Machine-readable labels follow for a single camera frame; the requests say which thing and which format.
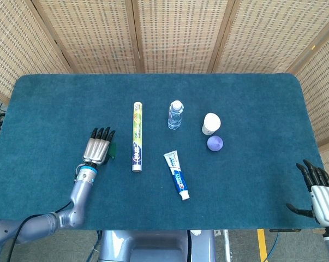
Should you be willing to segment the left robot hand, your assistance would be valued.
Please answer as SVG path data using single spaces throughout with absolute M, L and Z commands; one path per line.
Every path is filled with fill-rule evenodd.
M 110 127 L 94 128 L 83 153 L 83 161 L 91 166 L 105 165 L 110 158 L 108 151 L 115 132 Z

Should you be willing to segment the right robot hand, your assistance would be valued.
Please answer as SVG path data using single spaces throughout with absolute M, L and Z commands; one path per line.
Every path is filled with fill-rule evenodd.
M 322 227 L 329 227 L 329 175 L 321 167 L 304 160 L 303 164 L 297 163 L 297 168 L 303 175 L 304 182 L 310 194 L 312 209 L 304 210 L 287 203 L 287 208 L 300 216 L 314 218 Z

